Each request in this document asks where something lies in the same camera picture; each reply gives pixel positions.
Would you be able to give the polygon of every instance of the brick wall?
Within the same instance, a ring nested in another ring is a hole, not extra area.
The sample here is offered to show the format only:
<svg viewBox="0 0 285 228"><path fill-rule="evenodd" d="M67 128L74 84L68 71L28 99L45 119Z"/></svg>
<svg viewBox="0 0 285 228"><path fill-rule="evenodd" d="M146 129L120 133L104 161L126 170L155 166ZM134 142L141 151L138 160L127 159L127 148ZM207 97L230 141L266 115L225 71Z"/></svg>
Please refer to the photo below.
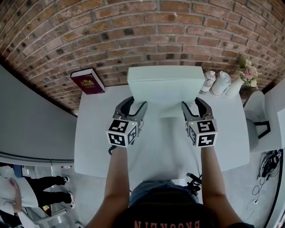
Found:
<svg viewBox="0 0 285 228"><path fill-rule="evenodd" d="M0 54L25 80L77 110L70 73L94 68L105 86L130 66L197 65L233 73L240 54L278 83L285 68L281 0L3 0Z"/></svg>

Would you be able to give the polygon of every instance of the book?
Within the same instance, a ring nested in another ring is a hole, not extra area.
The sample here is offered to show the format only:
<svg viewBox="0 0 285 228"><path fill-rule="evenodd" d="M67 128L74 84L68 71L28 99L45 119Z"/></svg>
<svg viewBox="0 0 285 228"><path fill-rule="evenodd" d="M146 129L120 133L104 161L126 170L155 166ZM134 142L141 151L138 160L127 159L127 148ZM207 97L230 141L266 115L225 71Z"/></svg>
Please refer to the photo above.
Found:
<svg viewBox="0 0 285 228"><path fill-rule="evenodd" d="M86 94L102 94L105 92L105 86L93 69L74 72L71 74L70 78Z"/></svg>

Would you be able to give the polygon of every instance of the floor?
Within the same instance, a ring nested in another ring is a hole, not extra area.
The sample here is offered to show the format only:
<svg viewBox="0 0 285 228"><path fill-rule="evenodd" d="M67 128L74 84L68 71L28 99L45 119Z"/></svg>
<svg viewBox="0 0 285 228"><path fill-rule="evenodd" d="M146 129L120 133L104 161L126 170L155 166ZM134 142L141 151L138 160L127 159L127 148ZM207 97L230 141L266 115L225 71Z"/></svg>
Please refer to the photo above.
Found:
<svg viewBox="0 0 285 228"><path fill-rule="evenodd" d="M260 191L257 204L254 200L257 195L252 195L253 188L259 184L257 175L259 171L261 153L250 155L248 165L238 167L223 173L229 201L241 219L253 224L256 228L262 228L267 220L273 199L275 197L278 175L270 178ZM68 213L56 221L49 222L49 226L56 228L75 228L74 222L80 221L87 224L94 216L104 196L105 179L77 174L73 169L61 167L25 167L32 178L43 176L68 175L71 181L65 186L55 186L51 191L71 191L75 196L76 208L70 209L68 205L60 205L68 208ZM176 180L176 184L185 185L187 179ZM134 189L139 182L130 182L130 189Z"/></svg>

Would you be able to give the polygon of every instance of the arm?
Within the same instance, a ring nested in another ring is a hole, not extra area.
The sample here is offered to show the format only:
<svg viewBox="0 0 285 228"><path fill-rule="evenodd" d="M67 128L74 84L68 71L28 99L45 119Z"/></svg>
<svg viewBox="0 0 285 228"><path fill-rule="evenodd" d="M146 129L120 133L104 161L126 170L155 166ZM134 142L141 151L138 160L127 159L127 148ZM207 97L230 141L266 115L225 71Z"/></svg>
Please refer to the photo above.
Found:
<svg viewBox="0 0 285 228"><path fill-rule="evenodd" d="M227 199L224 179L214 147L202 148L201 160L203 204L216 213L221 228L241 223L242 220Z"/></svg>
<svg viewBox="0 0 285 228"><path fill-rule="evenodd" d="M113 150L103 203L86 228L111 228L117 216L128 208L130 185L126 148Z"/></svg>
<svg viewBox="0 0 285 228"><path fill-rule="evenodd" d="M13 204L13 210L14 210L14 213L19 213L22 211L21 192L20 192L20 189L19 189L17 182L13 178L9 179L9 182L14 187L14 189L16 191L16 197L15 197L16 203Z"/></svg>

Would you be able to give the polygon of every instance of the black pants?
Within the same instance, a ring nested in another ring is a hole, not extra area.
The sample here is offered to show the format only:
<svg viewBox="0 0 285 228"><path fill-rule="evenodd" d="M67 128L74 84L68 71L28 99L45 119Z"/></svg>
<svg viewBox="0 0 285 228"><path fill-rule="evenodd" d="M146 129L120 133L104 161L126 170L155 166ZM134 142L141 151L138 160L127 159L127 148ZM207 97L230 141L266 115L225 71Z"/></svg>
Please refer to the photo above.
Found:
<svg viewBox="0 0 285 228"><path fill-rule="evenodd" d="M64 192L47 192L45 189L52 187L53 185L64 185L65 181L63 177L49 176L40 179L32 179L25 177L34 191L39 207L43 207L50 204L65 202L66 204L71 203L71 197L69 194Z"/></svg>

